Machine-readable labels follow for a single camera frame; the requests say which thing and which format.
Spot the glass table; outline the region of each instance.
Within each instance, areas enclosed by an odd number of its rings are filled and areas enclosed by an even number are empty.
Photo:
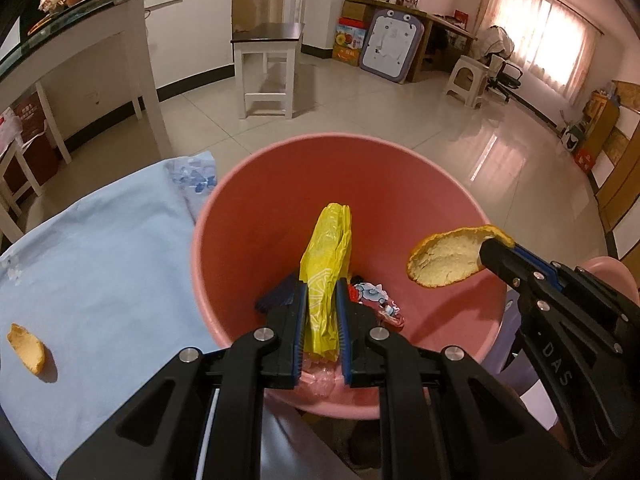
[[[96,12],[126,1],[127,0],[83,0],[73,7],[57,13],[49,22],[34,32],[27,40],[16,45],[0,60],[0,82],[36,49],[40,48],[44,43],[56,37],[67,28],[74,26]]]
[[[11,106],[34,85],[52,136],[67,163],[71,158],[40,80],[79,52],[112,36],[122,40],[129,95],[136,116],[139,120],[143,117],[138,102],[142,96],[161,158],[173,156],[151,68],[144,0],[83,0],[54,15],[0,60],[0,110]],[[73,84],[69,78],[68,85]]]

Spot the pink curtain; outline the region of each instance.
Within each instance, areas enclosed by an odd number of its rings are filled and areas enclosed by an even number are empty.
[[[482,0],[476,34],[492,25],[515,44],[511,60],[571,104],[584,84],[598,31],[558,0]]]

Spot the pink bucket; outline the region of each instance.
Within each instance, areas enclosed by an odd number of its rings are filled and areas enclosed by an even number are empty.
[[[202,317],[230,346],[265,318],[257,298],[300,264],[318,215],[329,202],[351,208],[351,272],[382,283],[406,319],[402,335],[440,351],[455,344],[482,361],[495,341],[506,286],[484,270],[441,289],[406,276],[424,237],[489,223],[479,205],[441,168],[401,146],[348,134],[295,137],[254,153],[216,187],[193,238],[191,273]],[[307,412],[378,418],[377,389],[350,389],[338,375],[332,393],[270,394]]]

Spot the yellow plastic bag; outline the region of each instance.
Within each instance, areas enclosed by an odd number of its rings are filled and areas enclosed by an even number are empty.
[[[335,283],[346,278],[351,257],[351,211],[329,204],[320,216],[300,260],[300,280],[308,285],[309,316],[305,352],[329,361],[338,359],[338,323],[333,300]]]

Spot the glass shelf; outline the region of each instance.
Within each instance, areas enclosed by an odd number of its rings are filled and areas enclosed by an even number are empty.
[[[68,27],[79,23],[84,18],[99,12],[100,10],[113,7],[124,3],[128,0],[82,0],[73,7],[57,13],[49,22],[42,26],[39,30],[30,35],[25,41],[16,45],[4,58],[0,61],[0,81],[4,79],[9,72],[20,65],[35,50],[45,44],[47,41],[56,37],[60,32]]]

